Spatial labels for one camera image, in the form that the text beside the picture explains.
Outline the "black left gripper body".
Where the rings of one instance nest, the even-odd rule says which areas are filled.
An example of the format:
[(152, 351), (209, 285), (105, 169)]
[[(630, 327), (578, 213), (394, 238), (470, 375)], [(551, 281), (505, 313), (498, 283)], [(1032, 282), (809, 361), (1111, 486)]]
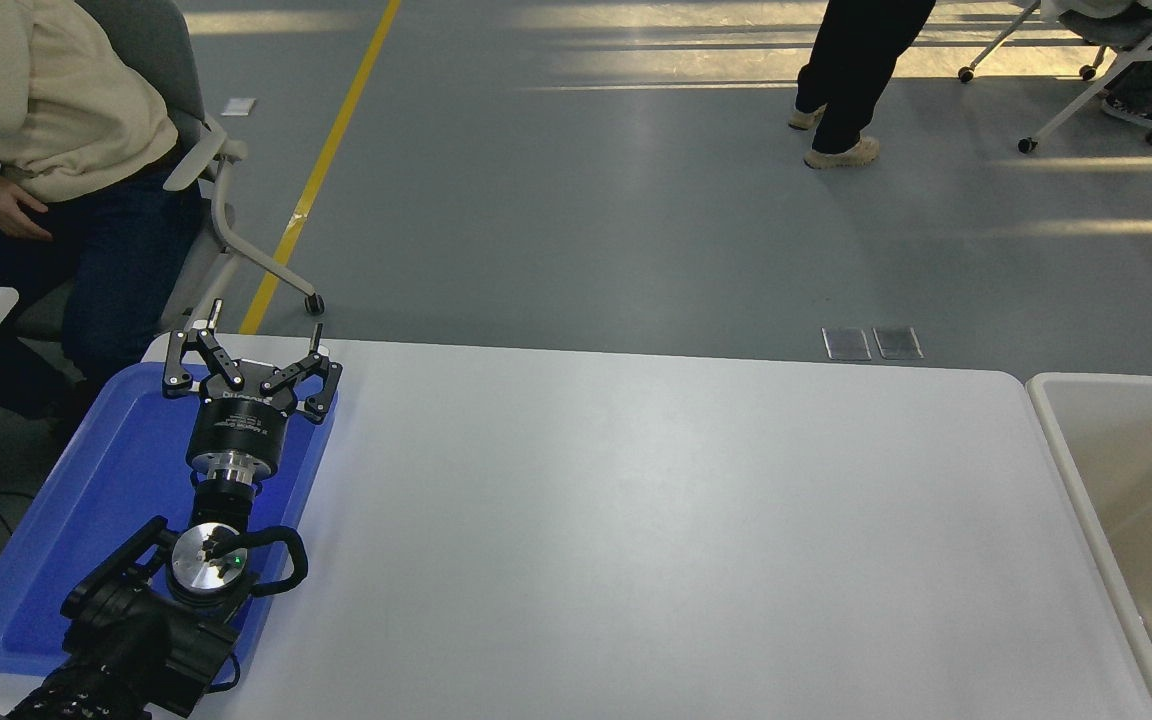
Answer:
[(200, 384), (200, 406), (185, 450), (191, 467), (204, 467), (209, 458), (225, 452), (247, 454), (264, 467), (282, 462), (296, 397), (287, 388), (273, 396), (262, 395), (262, 384), (273, 378), (274, 365), (244, 359), (237, 364), (244, 378), (241, 388), (232, 389), (220, 373), (212, 373)]

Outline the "seated person's right hand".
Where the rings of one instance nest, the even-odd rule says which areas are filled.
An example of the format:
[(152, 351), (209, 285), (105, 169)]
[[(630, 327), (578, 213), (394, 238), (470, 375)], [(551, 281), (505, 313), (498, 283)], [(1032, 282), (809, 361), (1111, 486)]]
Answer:
[(50, 242), (52, 234), (37, 223), (36, 215), (45, 215), (47, 206), (22, 187), (0, 176), (0, 232), (18, 240)]

